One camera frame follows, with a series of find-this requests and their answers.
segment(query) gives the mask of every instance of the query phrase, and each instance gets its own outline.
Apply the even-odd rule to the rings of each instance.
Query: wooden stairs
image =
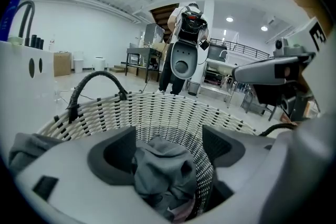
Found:
[[[155,23],[159,26],[161,26],[164,29],[164,36],[163,40],[164,42],[167,42],[170,35],[171,31],[168,28],[168,19],[171,15],[171,13],[179,6],[179,4],[172,4],[168,6],[163,6],[160,8],[152,9],[151,13],[152,16],[155,20]]]

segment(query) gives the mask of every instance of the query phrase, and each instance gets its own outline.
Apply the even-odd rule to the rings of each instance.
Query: floor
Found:
[[[68,102],[70,100],[71,94],[73,92],[74,87],[78,85],[78,83],[90,73],[90,71],[86,71],[83,73],[73,73],[69,76],[56,77],[56,88],[59,91],[59,99],[57,101],[57,114],[62,114],[66,109]],[[149,81],[146,85],[144,79],[138,78],[133,74],[128,73],[127,77],[124,73],[113,73],[117,79],[120,81],[121,85],[127,90],[136,92],[139,90],[143,90],[148,92],[155,92],[158,89],[158,82]],[[106,77],[95,77],[91,81],[87,83],[84,90],[82,91],[82,96],[79,97],[78,102],[83,103],[88,101],[88,98],[98,98],[98,97],[108,97],[112,94],[118,92],[118,88],[114,83]],[[244,120],[252,127],[259,131],[264,131],[270,126],[279,123],[276,118],[279,118],[275,115],[274,119],[270,122],[268,121],[269,113],[265,112],[265,115],[260,116],[258,114],[254,114],[252,112],[245,113],[245,110],[240,107],[240,104],[244,98],[244,94],[240,92],[236,92],[233,96],[232,102],[227,108],[227,104],[223,101],[223,97],[220,95],[216,95],[211,92],[201,92],[197,97],[193,97],[188,94],[187,91],[181,92],[180,95],[186,96],[191,99],[197,99],[203,103],[206,103],[215,108],[221,109],[229,114],[234,115],[235,117]],[[269,137],[276,137],[283,130],[275,130],[273,131]]]

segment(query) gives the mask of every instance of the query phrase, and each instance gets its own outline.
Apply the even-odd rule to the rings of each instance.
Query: gray cloth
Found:
[[[196,165],[184,146],[159,136],[137,141],[133,172],[136,192],[169,221],[181,213],[177,208],[194,199]]]
[[[39,134],[16,134],[9,151],[9,171],[16,176],[44,152],[62,142],[60,139]]]

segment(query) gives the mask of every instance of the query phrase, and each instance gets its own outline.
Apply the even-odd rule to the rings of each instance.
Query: woven basket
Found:
[[[77,104],[80,92],[95,76],[110,78],[119,93]],[[186,97],[136,92],[127,93],[110,73],[97,71],[86,76],[73,92],[67,112],[55,116],[38,134],[65,141],[124,126],[136,127],[136,139],[148,142],[153,136],[185,146],[197,166],[196,203],[192,217],[200,215],[209,193],[213,168],[202,146],[202,126],[220,126],[234,131],[259,134],[251,126],[219,109]]]

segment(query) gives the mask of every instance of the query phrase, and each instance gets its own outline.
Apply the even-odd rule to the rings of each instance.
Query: black handle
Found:
[[[108,77],[110,80],[112,80],[114,82],[114,84],[116,84],[116,86],[119,89],[119,97],[121,100],[126,100],[127,99],[127,92],[124,89],[124,87],[120,84],[119,80],[112,75],[111,73],[108,73],[106,71],[96,71],[93,72],[89,75],[87,75],[85,78],[82,79],[82,81],[78,84],[78,86],[75,88],[75,90],[73,91],[71,98],[70,98],[70,102],[69,105],[67,107],[67,110],[69,111],[69,123],[71,123],[72,121],[74,121],[76,118],[78,118],[78,98],[82,92],[82,90],[84,89],[85,85],[94,77],[96,76],[105,76]]]

